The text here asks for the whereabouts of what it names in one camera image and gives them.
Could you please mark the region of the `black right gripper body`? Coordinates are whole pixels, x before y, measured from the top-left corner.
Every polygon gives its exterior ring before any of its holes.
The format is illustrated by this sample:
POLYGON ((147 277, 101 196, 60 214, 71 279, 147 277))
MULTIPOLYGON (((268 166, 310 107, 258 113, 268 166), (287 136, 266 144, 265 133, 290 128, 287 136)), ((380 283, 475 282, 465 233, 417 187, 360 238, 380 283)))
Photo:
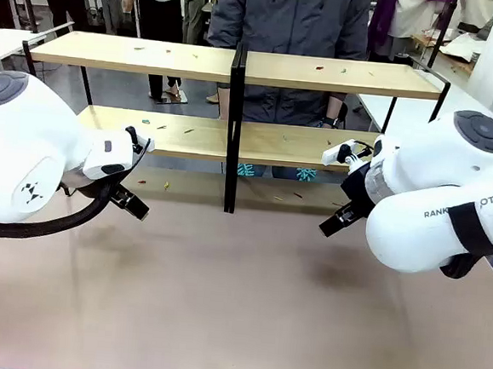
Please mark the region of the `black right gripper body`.
POLYGON ((341 184, 342 191, 349 198, 349 202, 343 206, 343 210, 354 216, 368 216, 375 207, 367 193, 364 181, 369 169, 370 164, 364 164, 347 176, 341 184))

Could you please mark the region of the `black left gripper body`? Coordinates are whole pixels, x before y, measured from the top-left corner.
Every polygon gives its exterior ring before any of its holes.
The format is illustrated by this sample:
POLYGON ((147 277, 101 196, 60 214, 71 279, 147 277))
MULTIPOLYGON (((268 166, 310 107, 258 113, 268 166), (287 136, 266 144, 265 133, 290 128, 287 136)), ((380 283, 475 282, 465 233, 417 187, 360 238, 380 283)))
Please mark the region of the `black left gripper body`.
POLYGON ((133 194, 119 182, 100 179, 99 203, 107 205, 112 202, 115 205, 128 206, 132 200, 133 194))

